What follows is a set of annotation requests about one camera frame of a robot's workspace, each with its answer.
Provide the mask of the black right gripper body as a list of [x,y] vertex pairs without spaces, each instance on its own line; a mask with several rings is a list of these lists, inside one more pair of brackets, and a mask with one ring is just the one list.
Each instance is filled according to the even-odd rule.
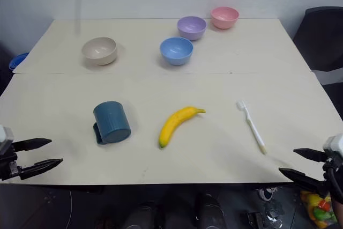
[[323,165],[324,179],[330,186],[332,195],[342,195],[342,157],[337,152],[327,154]]

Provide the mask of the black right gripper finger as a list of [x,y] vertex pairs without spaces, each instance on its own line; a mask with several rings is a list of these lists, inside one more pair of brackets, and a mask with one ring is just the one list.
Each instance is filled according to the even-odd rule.
[[290,168],[279,168],[279,171],[304,190],[318,194],[320,197],[326,197],[329,193],[324,181],[313,179]]
[[294,149],[293,152],[315,162],[326,162],[326,153],[323,151],[317,151],[309,148],[299,148]]

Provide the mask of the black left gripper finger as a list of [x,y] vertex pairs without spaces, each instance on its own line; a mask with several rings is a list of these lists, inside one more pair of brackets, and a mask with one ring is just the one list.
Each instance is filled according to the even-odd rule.
[[25,180],[25,179],[40,175],[42,173],[45,173],[45,172],[55,168],[62,161],[63,161],[63,159],[60,158],[60,159],[48,159],[48,160],[44,160],[41,162],[37,162],[31,167],[22,168],[21,172],[19,173],[19,177],[22,180]]
[[33,138],[33,139],[27,139],[24,141],[13,142],[12,146],[16,152],[29,151],[29,150],[38,149],[38,148],[40,148],[46,144],[49,144],[51,142],[52,142],[51,139]]

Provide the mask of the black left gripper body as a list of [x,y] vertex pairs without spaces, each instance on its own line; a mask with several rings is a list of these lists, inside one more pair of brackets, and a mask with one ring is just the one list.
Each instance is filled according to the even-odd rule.
[[17,143],[13,143],[1,154],[1,180],[7,180],[20,175],[21,168],[17,165]]

